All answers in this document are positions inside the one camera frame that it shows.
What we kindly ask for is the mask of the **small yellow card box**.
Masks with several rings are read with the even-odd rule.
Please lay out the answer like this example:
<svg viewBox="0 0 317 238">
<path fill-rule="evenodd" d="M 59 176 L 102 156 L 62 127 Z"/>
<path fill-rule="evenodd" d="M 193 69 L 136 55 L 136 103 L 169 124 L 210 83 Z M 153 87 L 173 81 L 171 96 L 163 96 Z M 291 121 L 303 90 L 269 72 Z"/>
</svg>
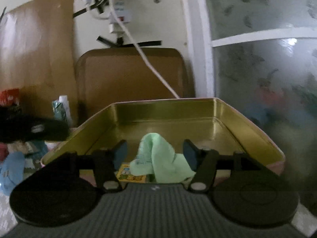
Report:
<svg viewBox="0 0 317 238">
<path fill-rule="evenodd" d="M 154 171 L 147 166 L 136 163 L 122 163 L 116 172 L 117 179 L 122 183 L 154 183 L 156 181 Z"/>
</svg>

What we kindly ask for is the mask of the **pink rectangular tin box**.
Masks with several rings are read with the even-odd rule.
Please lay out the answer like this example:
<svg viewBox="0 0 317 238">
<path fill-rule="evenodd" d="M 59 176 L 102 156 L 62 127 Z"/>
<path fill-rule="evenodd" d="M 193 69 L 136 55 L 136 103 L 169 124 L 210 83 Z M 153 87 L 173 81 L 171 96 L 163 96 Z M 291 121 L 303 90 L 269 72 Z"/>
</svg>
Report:
<svg viewBox="0 0 317 238">
<path fill-rule="evenodd" d="M 89 155 L 127 141 L 125 162 L 132 161 L 142 137 L 158 133 L 177 153 L 191 140 L 198 148 L 222 155 L 246 152 L 275 174 L 285 167 L 285 155 L 254 123 L 218 98 L 167 99 L 113 103 L 87 119 L 42 159 L 47 165 L 66 152 Z"/>
</svg>

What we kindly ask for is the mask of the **light green cloth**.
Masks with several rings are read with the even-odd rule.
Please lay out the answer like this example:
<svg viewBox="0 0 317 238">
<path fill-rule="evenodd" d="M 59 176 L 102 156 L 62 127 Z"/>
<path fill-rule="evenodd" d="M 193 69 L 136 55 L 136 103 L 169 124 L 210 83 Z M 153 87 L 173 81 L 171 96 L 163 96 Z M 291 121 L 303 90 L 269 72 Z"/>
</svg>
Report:
<svg viewBox="0 0 317 238">
<path fill-rule="evenodd" d="M 158 133 L 148 133 L 141 139 L 137 155 L 130 162 L 130 173 L 153 175 L 156 182 L 167 184 L 181 183 L 196 174 L 184 155 L 176 153 Z"/>
</svg>

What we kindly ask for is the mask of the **green drink carton white cap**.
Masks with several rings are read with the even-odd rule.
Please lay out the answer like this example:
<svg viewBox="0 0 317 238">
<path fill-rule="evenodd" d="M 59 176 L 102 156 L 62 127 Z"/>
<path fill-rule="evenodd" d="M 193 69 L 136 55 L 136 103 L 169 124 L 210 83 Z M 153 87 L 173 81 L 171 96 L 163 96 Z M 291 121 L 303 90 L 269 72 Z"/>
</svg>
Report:
<svg viewBox="0 0 317 238">
<path fill-rule="evenodd" d="M 73 120 L 70 114 L 67 95 L 59 96 L 58 100 L 52 101 L 52 109 L 55 120 L 63 121 L 64 123 L 67 123 L 69 127 L 72 127 Z"/>
</svg>

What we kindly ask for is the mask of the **light blue cloth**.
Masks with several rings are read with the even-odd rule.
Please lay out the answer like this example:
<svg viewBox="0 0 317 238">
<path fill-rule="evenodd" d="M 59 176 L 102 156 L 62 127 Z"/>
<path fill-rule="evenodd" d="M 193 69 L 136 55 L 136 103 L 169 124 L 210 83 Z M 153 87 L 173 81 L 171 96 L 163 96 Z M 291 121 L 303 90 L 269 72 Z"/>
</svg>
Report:
<svg viewBox="0 0 317 238">
<path fill-rule="evenodd" d="M 23 181 L 25 157 L 22 152 L 9 154 L 1 164 L 1 191 L 9 196 L 12 190 Z"/>
</svg>

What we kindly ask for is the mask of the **brown tray leaning on wall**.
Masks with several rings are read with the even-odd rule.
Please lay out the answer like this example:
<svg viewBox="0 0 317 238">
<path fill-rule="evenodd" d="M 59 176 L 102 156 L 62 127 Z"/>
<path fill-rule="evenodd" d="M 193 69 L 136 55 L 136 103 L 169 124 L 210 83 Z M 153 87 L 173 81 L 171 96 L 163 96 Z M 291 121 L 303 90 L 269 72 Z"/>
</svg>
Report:
<svg viewBox="0 0 317 238">
<path fill-rule="evenodd" d="M 191 70 L 178 50 L 144 48 L 143 52 L 179 97 L 195 95 Z M 75 74 L 79 124 L 112 103 L 173 97 L 132 47 L 88 51 L 79 58 Z"/>
</svg>

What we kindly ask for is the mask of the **white power strip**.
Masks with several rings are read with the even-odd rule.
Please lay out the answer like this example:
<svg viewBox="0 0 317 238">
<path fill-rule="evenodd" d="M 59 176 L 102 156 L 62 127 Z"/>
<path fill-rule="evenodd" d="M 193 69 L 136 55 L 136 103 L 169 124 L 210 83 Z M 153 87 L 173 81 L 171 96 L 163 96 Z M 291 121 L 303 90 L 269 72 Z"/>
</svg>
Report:
<svg viewBox="0 0 317 238">
<path fill-rule="evenodd" d="M 131 12 L 126 8 L 125 0 L 109 0 L 109 31 L 111 34 L 122 34 L 124 30 L 118 24 L 119 20 L 123 25 L 131 22 Z"/>
</svg>

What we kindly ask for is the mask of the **frosted glass door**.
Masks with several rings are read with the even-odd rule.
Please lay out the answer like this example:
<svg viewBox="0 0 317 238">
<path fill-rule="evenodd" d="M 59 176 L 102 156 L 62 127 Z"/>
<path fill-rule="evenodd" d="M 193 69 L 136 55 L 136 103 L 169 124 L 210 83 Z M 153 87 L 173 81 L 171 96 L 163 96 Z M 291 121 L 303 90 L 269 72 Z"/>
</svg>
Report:
<svg viewBox="0 0 317 238">
<path fill-rule="evenodd" d="M 316 0 L 182 0 L 197 97 L 243 113 L 316 206 Z"/>
</svg>

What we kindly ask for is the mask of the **red cereal box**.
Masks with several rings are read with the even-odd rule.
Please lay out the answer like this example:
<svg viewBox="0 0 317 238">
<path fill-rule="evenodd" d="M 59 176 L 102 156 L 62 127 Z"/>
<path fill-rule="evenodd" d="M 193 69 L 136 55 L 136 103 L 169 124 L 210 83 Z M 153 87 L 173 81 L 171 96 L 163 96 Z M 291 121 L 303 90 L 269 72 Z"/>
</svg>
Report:
<svg viewBox="0 0 317 238">
<path fill-rule="evenodd" d="M 0 93 L 0 105 L 10 107 L 12 105 L 20 104 L 19 89 L 3 90 Z"/>
</svg>

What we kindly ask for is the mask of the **brown cardboard sheet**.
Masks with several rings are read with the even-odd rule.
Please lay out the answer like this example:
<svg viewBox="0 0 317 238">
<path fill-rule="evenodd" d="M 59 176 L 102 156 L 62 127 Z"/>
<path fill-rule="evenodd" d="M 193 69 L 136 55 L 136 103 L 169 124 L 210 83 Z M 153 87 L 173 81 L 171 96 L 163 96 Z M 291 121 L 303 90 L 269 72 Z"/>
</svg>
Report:
<svg viewBox="0 0 317 238">
<path fill-rule="evenodd" d="M 78 121 L 74 72 L 74 0 L 33 0 L 1 22 L 1 90 L 19 89 L 27 113 L 53 116 L 52 101 L 68 97 Z"/>
</svg>

